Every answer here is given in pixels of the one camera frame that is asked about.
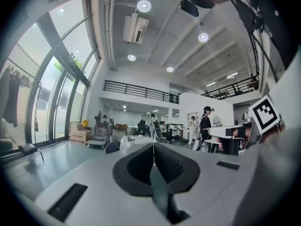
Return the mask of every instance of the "black metal railing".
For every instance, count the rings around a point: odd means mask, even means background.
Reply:
[[[202,94],[206,97],[215,98],[218,100],[223,100],[226,98],[239,96],[245,93],[249,93],[258,90],[258,77],[253,76],[251,78],[236,82],[234,84],[222,87],[220,89],[215,89],[213,91]]]
[[[174,104],[179,103],[179,96],[177,95],[173,95],[156,89],[150,89],[138,85],[131,85],[131,84],[121,83],[117,81],[105,80],[105,85],[103,90],[132,95],[132,96],[140,96],[140,97],[150,98],[155,100],[161,100],[161,101],[170,102]]]

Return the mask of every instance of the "light fixture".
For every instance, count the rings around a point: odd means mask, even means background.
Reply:
[[[229,76],[227,76],[227,78],[230,78],[230,77],[232,77],[232,76],[234,76],[234,75],[237,75],[238,73],[236,72],[236,73],[234,73],[234,74],[232,74],[232,75],[229,75]]]
[[[213,82],[213,83],[211,83],[211,84],[208,84],[208,85],[206,85],[206,86],[208,87],[208,86],[210,86],[210,85],[214,85],[214,84],[215,84],[215,82]]]
[[[146,13],[151,9],[151,3],[147,0],[141,0],[137,3],[137,9],[140,12]]]
[[[200,41],[200,42],[206,42],[207,40],[208,40],[208,38],[209,38],[209,36],[208,36],[208,34],[207,33],[205,33],[205,32],[203,32],[203,33],[201,33],[199,36],[198,36],[198,40]]]
[[[168,68],[167,68],[167,71],[168,71],[168,72],[173,72],[173,71],[174,71],[174,68],[173,68],[173,67],[168,67]]]
[[[135,61],[136,60],[135,55],[129,55],[127,58],[128,58],[129,61]]]

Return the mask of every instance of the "floor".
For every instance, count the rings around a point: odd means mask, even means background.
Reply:
[[[116,131],[114,134],[122,138],[124,131]],[[172,145],[192,149],[188,143],[173,141]],[[36,197],[48,186],[79,166],[81,163],[97,157],[105,156],[101,147],[88,148],[81,143],[64,141],[41,149],[44,156],[44,163],[39,153],[4,164],[4,169],[13,188],[28,198],[35,200]],[[151,171],[152,185],[155,190],[154,202],[161,207],[162,213],[167,199],[166,183],[157,168]]]

